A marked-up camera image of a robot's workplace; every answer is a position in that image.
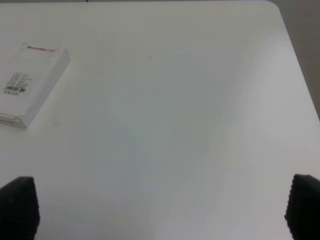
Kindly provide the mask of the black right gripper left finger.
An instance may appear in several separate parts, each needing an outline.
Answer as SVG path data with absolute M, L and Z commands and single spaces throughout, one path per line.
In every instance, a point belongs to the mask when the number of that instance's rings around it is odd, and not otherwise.
M 32 176 L 20 176 L 0 188 L 0 238 L 33 240 L 40 225 L 40 207 Z

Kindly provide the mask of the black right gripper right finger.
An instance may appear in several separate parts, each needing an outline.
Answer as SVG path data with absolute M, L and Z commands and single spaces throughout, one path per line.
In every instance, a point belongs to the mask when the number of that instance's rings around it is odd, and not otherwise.
M 294 240 L 320 238 L 320 181 L 311 175 L 295 174 L 284 215 Z

